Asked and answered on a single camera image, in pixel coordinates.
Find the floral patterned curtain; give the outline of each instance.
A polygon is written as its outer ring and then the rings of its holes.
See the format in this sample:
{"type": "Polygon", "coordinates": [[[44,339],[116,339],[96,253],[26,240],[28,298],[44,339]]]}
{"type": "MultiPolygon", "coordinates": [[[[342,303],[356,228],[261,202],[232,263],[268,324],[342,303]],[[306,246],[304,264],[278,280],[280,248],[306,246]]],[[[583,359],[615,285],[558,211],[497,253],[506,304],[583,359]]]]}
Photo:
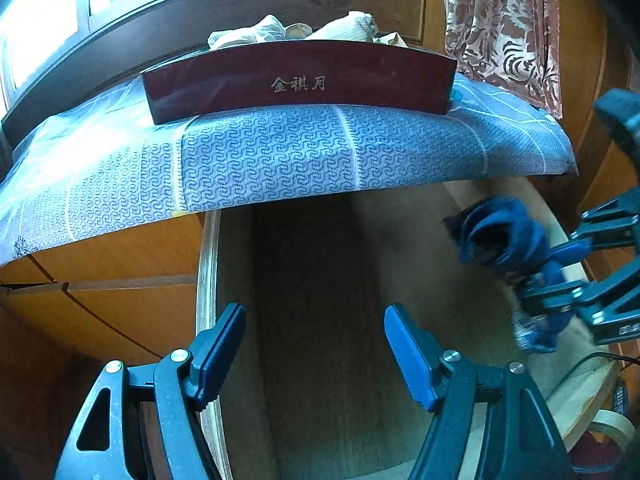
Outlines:
{"type": "Polygon", "coordinates": [[[471,79],[562,117],[558,0],[444,0],[446,53],[471,79]]]}

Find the black cable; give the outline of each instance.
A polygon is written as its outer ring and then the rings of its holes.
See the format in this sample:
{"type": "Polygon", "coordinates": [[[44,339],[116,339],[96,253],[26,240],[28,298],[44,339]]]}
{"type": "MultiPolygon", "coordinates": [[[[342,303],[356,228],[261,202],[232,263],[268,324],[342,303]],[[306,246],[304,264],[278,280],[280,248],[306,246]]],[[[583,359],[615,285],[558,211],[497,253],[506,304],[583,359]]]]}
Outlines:
{"type": "MultiPolygon", "coordinates": [[[[560,386],[562,386],[567,381],[567,379],[569,377],[571,377],[571,375],[580,366],[585,364],[585,362],[589,361],[590,359],[593,359],[593,358],[596,358],[596,357],[604,357],[604,358],[607,358],[607,359],[614,359],[614,360],[617,360],[617,361],[626,361],[627,363],[632,363],[632,364],[640,366],[640,359],[635,359],[635,358],[629,357],[627,355],[612,354],[610,352],[594,352],[594,353],[589,354],[589,355],[583,357],[582,359],[580,359],[571,368],[571,370],[569,370],[562,377],[562,379],[560,379],[560,381],[558,382],[558,384],[556,384],[554,389],[551,390],[551,393],[548,394],[548,396],[546,396],[545,400],[549,400],[550,397],[560,389],[560,386]]],[[[581,475],[584,475],[584,474],[590,475],[590,474],[598,474],[598,473],[610,472],[610,471],[613,471],[613,469],[616,467],[617,464],[618,464],[618,461],[616,460],[613,464],[603,464],[601,467],[582,467],[582,466],[572,465],[572,468],[573,468],[575,473],[577,473],[579,476],[581,476],[581,475]]]]}
{"type": "Polygon", "coordinates": [[[556,386],[554,387],[553,390],[551,390],[551,393],[548,394],[548,396],[546,396],[545,400],[549,400],[549,398],[556,393],[559,389],[560,386],[562,386],[566,380],[571,377],[571,375],[583,364],[585,364],[585,362],[587,362],[590,359],[596,358],[596,357],[605,357],[607,359],[615,359],[617,361],[626,361],[628,363],[632,363],[635,365],[640,366],[640,359],[635,359],[633,357],[629,357],[627,355],[618,355],[618,354],[612,354],[610,352],[594,352],[593,354],[589,354],[586,357],[583,357],[582,359],[580,359],[572,368],[571,370],[569,370],[562,379],[560,379],[559,383],[556,384],[556,386]]]}

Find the maroon box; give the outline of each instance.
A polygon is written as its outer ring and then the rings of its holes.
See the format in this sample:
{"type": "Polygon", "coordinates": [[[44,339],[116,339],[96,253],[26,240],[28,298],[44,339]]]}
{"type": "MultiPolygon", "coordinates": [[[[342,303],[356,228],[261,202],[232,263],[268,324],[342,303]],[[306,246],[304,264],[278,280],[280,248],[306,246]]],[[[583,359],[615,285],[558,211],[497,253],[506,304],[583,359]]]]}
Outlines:
{"type": "Polygon", "coordinates": [[[456,61],[356,41],[277,41],[186,56],[142,72],[155,124],[290,104],[385,106],[444,114],[456,61]]]}

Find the silver bolt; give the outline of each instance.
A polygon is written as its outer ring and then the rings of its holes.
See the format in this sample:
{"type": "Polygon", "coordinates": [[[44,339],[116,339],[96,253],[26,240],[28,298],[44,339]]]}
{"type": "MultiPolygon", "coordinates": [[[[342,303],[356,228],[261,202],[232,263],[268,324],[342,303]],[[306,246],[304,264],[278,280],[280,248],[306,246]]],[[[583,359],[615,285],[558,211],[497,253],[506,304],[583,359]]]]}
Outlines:
{"type": "Polygon", "coordinates": [[[460,352],[458,352],[457,350],[445,350],[442,353],[442,358],[447,363],[457,363],[458,361],[460,361],[460,352]]]}
{"type": "Polygon", "coordinates": [[[522,364],[521,362],[512,361],[509,363],[509,371],[512,374],[516,374],[516,375],[523,374],[526,369],[527,368],[525,367],[525,365],[522,364]]]}
{"type": "Polygon", "coordinates": [[[593,314],[593,316],[591,316],[591,321],[593,321],[594,325],[602,323],[604,321],[604,312],[596,312],[593,314]]]}
{"type": "Polygon", "coordinates": [[[122,368],[122,362],[121,362],[121,361],[109,361],[109,362],[104,366],[104,370],[105,370],[108,374],[114,374],[114,373],[116,373],[116,372],[119,372],[121,368],[122,368]]]}
{"type": "Polygon", "coordinates": [[[171,361],[175,363],[181,363],[187,357],[189,357],[189,352],[186,351],[184,348],[178,348],[177,350],[174,350],[173,352],[171,352],[171,361]]]}

